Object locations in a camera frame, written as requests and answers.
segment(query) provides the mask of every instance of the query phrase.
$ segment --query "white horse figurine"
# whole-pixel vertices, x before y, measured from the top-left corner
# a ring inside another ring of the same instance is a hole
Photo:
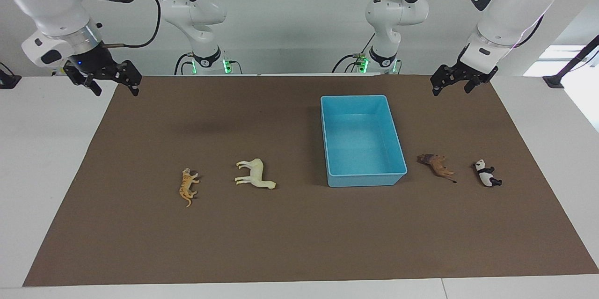
[[[237,167],[239,169],[249,168],[250,175],[245,177],[236,177],[235,181],[237,184],[242,183],[251,183],[253,186],[257,186],[258,188],[268,188],[273,190],[277,185],[272,181],[262,181],[262,175],[264,171],[264,163],[261,159],[253,159],[250,162],[248,161],[240,161],[237,163]]]

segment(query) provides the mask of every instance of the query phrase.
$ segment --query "toy animal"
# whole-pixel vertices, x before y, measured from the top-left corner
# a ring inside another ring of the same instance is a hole
[[[179,188],[179,195],[188,201],[188,205],[186,208],[191,205],[191,199],[193,195],[197,194],[197,191],[191,191],[192,183],[199,183],[199,180],[196,180],[197,175],[199,173],[195,173],[194,175],[189,174],[189,168],[183,170],[183,181],[181,182],[181,188]]]
[[[418,156],[418,162],[429,165],[435,175],[457,183],[452,177],[454,172],[447,169],[443,165],[443,161],[445,161],[445,156],[438,156],[436,154],[422,154]]]
[[[485,160],[478,160],[474,166],[477,173],[479,173],[481,182],[485,184],[485,187],[492,188],[494,186],[501,186],[501,184],[503,184],[503,181],[497,180],[493,177],[495,167],[485,168]]]
[[[258,188],[268,188],[270,190],[273,190],[274,187],[277,185],[275,182],[272,182],[272,181],[262,181],[262,175],[263,175],[263,171],[264,171],[264,163],[262,162],[261,159],[253,159],[250,162],[241,161],[241,162],[237,163],[237,167],[239,169],[242,169],[242,168],[250,169],[249,176],[235,178],[235,181],[237,182],[237,184],[251,183],[253,186],[256,186]]]

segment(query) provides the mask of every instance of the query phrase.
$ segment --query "panda head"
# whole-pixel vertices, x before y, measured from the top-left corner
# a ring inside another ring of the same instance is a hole
[[[478,160],[478,162],[475,163],[475,167],[476,167],[476,170],[484,169],[484,167],[485,167],[485,160],[483,160],[483,159]]]

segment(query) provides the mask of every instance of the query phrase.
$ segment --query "blue bin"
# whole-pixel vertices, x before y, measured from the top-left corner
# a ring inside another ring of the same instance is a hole
[[[321,97],[331,187],[392,186],[407,173],[387,97]]]

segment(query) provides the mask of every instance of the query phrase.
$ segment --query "toy panda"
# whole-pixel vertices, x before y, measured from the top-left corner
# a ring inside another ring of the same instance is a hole
[[[497,180],[493,177],[495,167],[485,168],[485,160],[481,159],[475,163],[475,168],[477,173],[479,173],[482,183],[485,184],[486,187],[492,188],[494,186],[501,186],[501,184],[503,184],[503,181]]]

